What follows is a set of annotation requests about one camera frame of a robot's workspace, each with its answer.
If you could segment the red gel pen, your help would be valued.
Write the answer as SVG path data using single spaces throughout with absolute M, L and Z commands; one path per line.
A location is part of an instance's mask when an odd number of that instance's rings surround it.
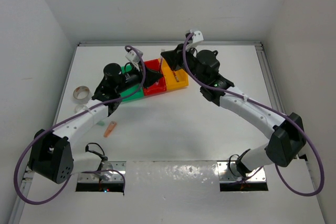
M 176 75 L 175 71 L 173 71 L 173 76 L 174 76 L 176 82 L 179 82 L 178 76 Z

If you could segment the pink gel pen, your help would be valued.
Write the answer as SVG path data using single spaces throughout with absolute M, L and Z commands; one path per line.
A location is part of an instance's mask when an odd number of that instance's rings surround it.
M 161 69 L 162 69 L 162 63 L 163 63 L 163 58 L 161 57 L 161 58 L 160 58 L 160 63 L 159 63 L 159 72 L 160 72 L 160 73 L 161 73 L 161 71 L 162 71 L 162 70 L 161 70 Z

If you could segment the orange pen cap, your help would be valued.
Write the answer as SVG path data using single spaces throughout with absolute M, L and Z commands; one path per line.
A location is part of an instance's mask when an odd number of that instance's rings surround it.
M 114 128 L 116 127 L 117 123 L 115 121 L 111 121 L 110 124 L 108 125 L 106 131 L 104 132 L 104 137 L 107 138 L 110 136 Z

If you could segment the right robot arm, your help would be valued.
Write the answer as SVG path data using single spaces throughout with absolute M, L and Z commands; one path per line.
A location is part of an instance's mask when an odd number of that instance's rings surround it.
M 217 54 L 216 50 L 195 49 L 184 53 L 183 46 L 179 44 L 174 50 L 162 52 L 161 56 L 171 70 L 184 70 L 207 85 L 206 88 L 200 88 L 206 100 L 237 114 L 268 139 L 267 144 L 247 149 L 229 165 L 233 176 L 245 177 L 254 169 L 270 164 L 287 167 L 306 144 L 301 133 L 302 118 L 292 113 L 285 119 L 275 112 L 248 102 L 243 92 L 219 73 Z

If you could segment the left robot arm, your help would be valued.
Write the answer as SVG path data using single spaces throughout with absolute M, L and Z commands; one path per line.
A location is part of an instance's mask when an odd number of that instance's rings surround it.
M 76 118 L 59 125 L 50 132 L 36 133 L 28 167 L 55 182 L 63 183 L 72 174 L 98 171 L 107 160 L 104 154 L 85 148 L 75 154 L 73 147 L 98 122 L 109 117 L 121 103 L 121 93 L 141 84 L 148 88 L 159 81 L 163 74 L 148 67 L 132 67 L 122 72 L 117 63 L 103 69 L 103 79 L 85 109 Z

